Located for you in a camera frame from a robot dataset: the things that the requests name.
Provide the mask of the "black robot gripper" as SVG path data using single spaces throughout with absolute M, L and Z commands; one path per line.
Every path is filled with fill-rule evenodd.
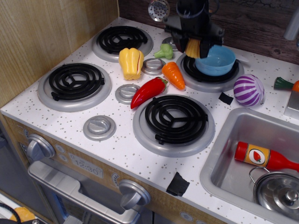
M 173 43 L 179 52 L 184 53 L 188 40 L 201 40 L 199 44 L 200 58 L 206 58 L 214 45 L 222 45 L 224 30 L 212 23 L 209 7 L 202 7 L 194 13 L 186 9 L 177 9 L 176 15 L 169 15 L 163 19 L 165 31 L 172 36 Z

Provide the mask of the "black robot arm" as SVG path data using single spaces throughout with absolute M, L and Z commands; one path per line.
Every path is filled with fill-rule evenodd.
M 208 0 L 179 0 L 176 11 L 176 15 L 163 18 L 163 23 L 178 51 L 206 58 L 211 47 L 223 44 L 225 31 L 212 22 Z

